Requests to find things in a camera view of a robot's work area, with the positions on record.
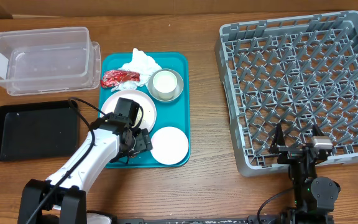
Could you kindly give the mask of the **white napkin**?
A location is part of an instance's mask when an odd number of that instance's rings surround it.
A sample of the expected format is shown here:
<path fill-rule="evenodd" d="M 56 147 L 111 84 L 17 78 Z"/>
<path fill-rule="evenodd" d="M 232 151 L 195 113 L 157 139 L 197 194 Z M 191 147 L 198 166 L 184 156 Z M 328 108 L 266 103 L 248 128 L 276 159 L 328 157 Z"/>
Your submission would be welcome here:
<path fill-rule="evenodd" d="M 112 92 L 119 90 L 135 90 L 138 87 L 143 87 L 148 83 L 149 78 L 162 68 L 151 56 L 148 56 L 143 51 L 134 48 L 132 51 L 132 60 L 129 63 L 125 63 L 119 69 L 139 73 L 140 80 L 126 81 L 113 87 L 111 90 Z"/>

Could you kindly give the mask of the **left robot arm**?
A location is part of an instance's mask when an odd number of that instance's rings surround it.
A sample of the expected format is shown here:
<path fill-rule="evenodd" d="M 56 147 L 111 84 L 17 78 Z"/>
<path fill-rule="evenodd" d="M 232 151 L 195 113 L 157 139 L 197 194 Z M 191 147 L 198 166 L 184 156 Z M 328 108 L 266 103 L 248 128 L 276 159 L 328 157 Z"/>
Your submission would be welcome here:
<path fill-rule="evenodd" d="M 108 113 L 88 125 L 84 143 L 46 180 L 24 187 L 19 223 L 116 223 L 114 215 L 89 211 L 86 195 L 105 165 L 152 149 L 143 111 Z"/>

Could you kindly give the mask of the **red snack wrapper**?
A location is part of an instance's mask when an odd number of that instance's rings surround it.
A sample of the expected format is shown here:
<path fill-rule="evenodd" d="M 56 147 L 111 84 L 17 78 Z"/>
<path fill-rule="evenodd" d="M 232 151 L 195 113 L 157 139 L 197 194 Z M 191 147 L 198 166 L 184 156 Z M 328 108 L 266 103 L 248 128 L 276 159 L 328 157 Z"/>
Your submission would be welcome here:
<path fill-rule="evenodd" d="M 127 81 L 140 80 L 140 74 L 137 72 L 130 72 L 125 70 L 109 70 L 104 73 L 100 84 L 102 88 L 113 88 Z"/>

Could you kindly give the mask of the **large white plate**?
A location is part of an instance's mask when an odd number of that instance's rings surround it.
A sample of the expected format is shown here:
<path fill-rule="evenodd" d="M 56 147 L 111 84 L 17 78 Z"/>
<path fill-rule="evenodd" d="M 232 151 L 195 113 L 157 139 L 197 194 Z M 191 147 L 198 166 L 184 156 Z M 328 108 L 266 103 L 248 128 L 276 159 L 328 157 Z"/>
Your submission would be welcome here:
<path fill-rule="evenodd" d="M 138 112 L 135 124 L 139 122 L 141 115 L 143 115 L 140 129 L 146 128 L 151 132 L 157 119 L 157 109 L 152 99 L 139 90 L 121 90 L 110 94 L 106 94 L 106 91 L 104 91 L 104 94 L 100 94 L 100 110 L 105 114 L 113 112 L 119 98 L 127 98 L 140 104 L 143 113 Z"/>

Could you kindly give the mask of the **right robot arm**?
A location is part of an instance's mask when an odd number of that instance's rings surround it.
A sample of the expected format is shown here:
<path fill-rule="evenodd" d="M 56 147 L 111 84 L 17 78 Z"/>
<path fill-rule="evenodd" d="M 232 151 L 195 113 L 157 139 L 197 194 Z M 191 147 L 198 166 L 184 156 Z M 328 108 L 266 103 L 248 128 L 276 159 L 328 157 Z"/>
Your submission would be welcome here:
<path fill-rule="evenodd" d="M 340 185 L 328 177 L 319 177 L 316 164 L 324 162 L 333 151 L 333 144 L 318 125 L 312 126 L 309 143 L 301 146 L 285 144 L 282 126 L 275 128 L 269 152 L 278 156 L 278 164 L 288 165 L 288 176 L 293 184 L 295 206 L 287 208 L 275 223 L 333 223 L 330 213 L 341 191 Z"/>

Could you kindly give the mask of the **small white plate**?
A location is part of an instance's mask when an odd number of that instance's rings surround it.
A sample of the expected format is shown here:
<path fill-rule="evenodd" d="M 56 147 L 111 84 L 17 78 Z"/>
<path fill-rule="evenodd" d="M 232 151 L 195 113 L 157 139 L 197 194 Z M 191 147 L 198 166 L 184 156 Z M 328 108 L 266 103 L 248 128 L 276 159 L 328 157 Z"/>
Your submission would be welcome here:
<path fill-rule="evenodd" d="M 175 127 L 164 127 L 152 136 L 150 151 L 153 158 L 163 165 L 181 162 L 188 154 L 190 143 L 186 134 Z"/>

